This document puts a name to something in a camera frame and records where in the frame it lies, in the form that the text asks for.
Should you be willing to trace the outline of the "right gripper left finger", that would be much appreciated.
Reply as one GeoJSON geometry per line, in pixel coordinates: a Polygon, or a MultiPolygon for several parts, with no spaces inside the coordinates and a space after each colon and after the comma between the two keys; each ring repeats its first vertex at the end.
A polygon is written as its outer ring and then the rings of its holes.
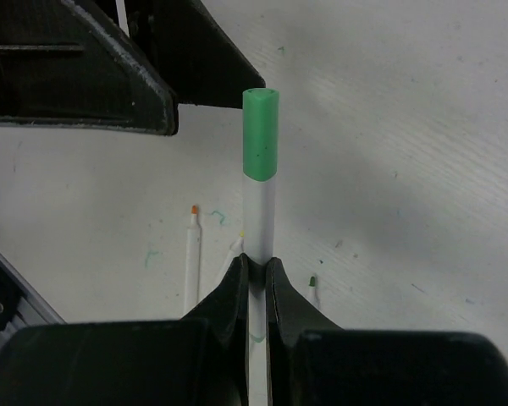
{"type": "Polygon", "coordinates": [[[249,260],[178,320],[33,326],[0,351],[0,405],[246,405],[249,260]]]}

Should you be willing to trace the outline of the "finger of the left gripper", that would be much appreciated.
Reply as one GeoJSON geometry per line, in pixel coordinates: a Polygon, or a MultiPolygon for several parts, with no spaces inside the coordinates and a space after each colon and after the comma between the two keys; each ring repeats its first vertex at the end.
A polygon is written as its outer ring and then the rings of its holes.
{"type": "Polygon", "coordinates": [[[0,126],[173,135],[178,106],[93,1],[0,1],[0,126]]]}
{"type": "Polygon", "coordinates": [[[201,1],[127,1],[130,38],[180,104],[242,108],[264,79],[201,1]]]}

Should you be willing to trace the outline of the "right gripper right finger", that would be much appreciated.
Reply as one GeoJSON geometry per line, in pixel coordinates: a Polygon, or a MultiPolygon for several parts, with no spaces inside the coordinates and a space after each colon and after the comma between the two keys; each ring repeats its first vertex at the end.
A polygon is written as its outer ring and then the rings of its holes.
{"type": "Polygon", "coordinates": [[[508,364],[472,332],[344,329],[266,267],[271,405],[508,405],[508,364]]]}

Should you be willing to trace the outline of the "teal marker pen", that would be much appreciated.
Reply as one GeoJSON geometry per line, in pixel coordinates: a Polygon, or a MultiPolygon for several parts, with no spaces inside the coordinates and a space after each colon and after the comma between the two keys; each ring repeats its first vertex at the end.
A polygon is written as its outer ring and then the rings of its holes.
{"type": "Polygon", "coordinates": [[[321,309],[318,297],[318,279],[316,275],[310,276],[306,298],[315,309],[321,309]]]}

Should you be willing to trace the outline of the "light green capped marker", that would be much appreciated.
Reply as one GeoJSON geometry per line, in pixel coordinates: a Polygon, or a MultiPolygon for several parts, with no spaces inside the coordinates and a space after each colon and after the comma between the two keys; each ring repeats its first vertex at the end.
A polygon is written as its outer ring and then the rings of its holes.
{"type": "Polygon", "coordinates": [[[249,260],[248,399],[267,403],[262,354],[266,343],[265,267],[273,257],[276,174],[278,171],[279,93],[268,88],[243,92],[243,232],[249,260]]]}

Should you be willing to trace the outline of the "orange marker pen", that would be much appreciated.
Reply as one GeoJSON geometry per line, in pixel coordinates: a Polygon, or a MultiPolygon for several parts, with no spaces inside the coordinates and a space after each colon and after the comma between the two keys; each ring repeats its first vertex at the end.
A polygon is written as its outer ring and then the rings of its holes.
{"type": "Polygon", "coordinates": [[[193,205],[190,211],[190,224],[186,234],[185,313],[191,311],[198,303],[202,235],[198,216],[198,206],[193,205]]]}

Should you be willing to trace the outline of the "yellow marker pen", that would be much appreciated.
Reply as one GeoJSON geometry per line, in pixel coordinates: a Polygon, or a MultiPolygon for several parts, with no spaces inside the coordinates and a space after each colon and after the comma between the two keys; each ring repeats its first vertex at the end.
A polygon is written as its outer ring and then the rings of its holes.
{"type": "Polygon", "coordinates": [[[238,239],[230,245],[228,253],[224,258],[223,265],[221,265],[218,275],[215,279],[214,287],[217,287],[223,280],[224,275],[228,271],[233,259],[244,252],[244,232],[240,232],[238,239]]]}

